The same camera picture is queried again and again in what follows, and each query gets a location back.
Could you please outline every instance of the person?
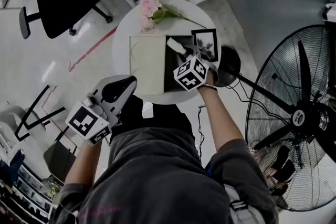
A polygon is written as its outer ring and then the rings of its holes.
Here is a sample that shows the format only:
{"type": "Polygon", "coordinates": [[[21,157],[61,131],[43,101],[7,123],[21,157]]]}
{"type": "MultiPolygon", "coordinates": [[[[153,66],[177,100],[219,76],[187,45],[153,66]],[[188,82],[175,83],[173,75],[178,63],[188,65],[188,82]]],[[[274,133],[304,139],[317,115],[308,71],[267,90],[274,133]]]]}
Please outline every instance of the person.
{"type": "MultiPolygon", "coordinates": [[[[211,72],[206,82],[213,85],[211,72]]],[[[101,143],[84,143],[51,223],[233,223],[223,184],[235,188],[265,223],[277,223],[263,175],[217,91],[198,91],[217,150],[208,165],[210,173],[201,166],[190,123],[175,105],[166,113],[153,106],[155,120],[147,121],[137,115],[142,104],[139,110],[128,103],[121,118],[131,118],[113,132],[109,167],[94,183],[101,143]]]]}

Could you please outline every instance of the black photo frame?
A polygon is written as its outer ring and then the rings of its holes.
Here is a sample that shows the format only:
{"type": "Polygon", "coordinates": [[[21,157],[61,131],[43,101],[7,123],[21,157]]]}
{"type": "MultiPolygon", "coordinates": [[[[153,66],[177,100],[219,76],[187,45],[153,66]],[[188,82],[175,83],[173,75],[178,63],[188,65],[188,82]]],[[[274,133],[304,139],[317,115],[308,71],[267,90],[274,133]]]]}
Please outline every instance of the black photo frame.
{"type": "Polygon", "coordinates": [[[191,33],[195,38],[195,44],[209,56],[210,61],[217,62],[218,61],[218,44],[217,44],[216,29],[192,30],[191,33]]]}

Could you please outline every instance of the strap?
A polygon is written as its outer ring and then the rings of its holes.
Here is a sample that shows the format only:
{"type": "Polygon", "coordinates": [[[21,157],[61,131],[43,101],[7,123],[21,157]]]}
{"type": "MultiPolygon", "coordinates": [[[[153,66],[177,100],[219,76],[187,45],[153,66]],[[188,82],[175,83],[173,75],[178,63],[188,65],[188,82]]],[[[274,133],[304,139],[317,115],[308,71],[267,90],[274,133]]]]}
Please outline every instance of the strap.
{"type": "Polygon", "coordinates": [[[242,201],[233,187],[226,184],[224,187],[230,198],[230,212],[234,224],[265,224],[261,213],[242,201]]]}

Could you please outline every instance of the paper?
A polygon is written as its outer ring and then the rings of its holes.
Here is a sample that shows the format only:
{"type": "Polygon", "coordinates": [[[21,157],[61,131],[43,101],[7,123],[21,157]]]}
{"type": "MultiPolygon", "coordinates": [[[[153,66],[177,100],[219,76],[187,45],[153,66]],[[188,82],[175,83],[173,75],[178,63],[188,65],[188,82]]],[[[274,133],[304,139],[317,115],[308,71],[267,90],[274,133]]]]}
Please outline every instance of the paper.
{"type": "Polygon", "coordinates": [[[138,80],[136,95],[164,92],[165,36],[130,37],[130,70],[138,80]]]}

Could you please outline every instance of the floor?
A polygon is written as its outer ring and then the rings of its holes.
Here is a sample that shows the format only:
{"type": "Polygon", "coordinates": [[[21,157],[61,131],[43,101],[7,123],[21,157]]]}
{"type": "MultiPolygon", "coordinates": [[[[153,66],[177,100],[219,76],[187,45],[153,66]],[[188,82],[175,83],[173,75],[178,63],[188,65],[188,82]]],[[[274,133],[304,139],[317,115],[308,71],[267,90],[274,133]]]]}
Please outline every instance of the floor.
{"type": "MultiPolygon", "coordinates": [[[[38,11],[36,0],[21,0],[22,5],[27,7],[27,13],[38,11]]],[[[19,10],[2,10],[0,17],[0,36],[2,39],[2,52],[0,54],[0,104],[9,102],[18,104],[23,108],[31,105],[45,85],[51,86],[46,96],[37,106],[36,112],[43,116],[46,112],[61,107],[70,110],[72,106],[82,100],[86,93],[91,91],[96,83],[105,77],[115,74],[111,61],[111,41],[113,32],[122,17],[130,10],[123,0],[102,0],[100,7],[113,15],[113,22],[106,24],[104,19],[95,11],[90,11],[76,26],[78,33],[70,36],[64,33],[55,39],[49,39],[43,29],[41,21],[30,23],[31,36],[23,40],[18,24],[19,10]]],[[[20,5],[20,1],[11,3],[11,6],[20,5]]],[[[242,73],[255,79],[257,70],[246,44],[243,32],[233,15],[226,0],[208,0],[201,3],[202,8],[211,17],[217,27],[220,41],[223,45],[235,47],[242,60],[242,73]]],[[[245,115],[247,104],[239,102],[235,92],[229,89],[220,89],[220,96],[228,107],[232,117],[241,131],[245,129],[245,115]]],[[[196,136],[196,146],[199,145],[198,133],[198,106],[203,101],[197,96],[187,102],[178,104],[180,110],[188,116],[192,122],[193,132],[196,136]]],[[[147,116],[152,113],[151,108],[145,111],[147,116]]],[[[56,117],[56,125],[47,125],[50,141],[55,139],[65,127],[66,113],[56,117]]],[[[202,131],[205,141],[202,145],[202,163],[205,166],[215,153],[215,147],[211,136],[209,121],[206,110],[201,114],[202,131]]],[[[79,137],[67,133],[67,136],[80,146],[82,140],[79,137]]],[[[64,137],[64,144],[71,150],[75,144],[64,137]]],[[[47,176],[48,170],[41,157],[42,152],[37,153],[34,141],[28,139],[25,149],[27,162],[33,166],[36,173],[41,177],[47,176]]],[[[109,150],[104,143],[100,158],[97,177],[106,169],[109,150]]]]}
{"type": "Polygon", "coordinates": [[[323,24],[321,11],[324,5],[330,2],[330,0],[227,1],[244,30],[244,36],[258,70],[285,37],[302,27],[323,24]]]}

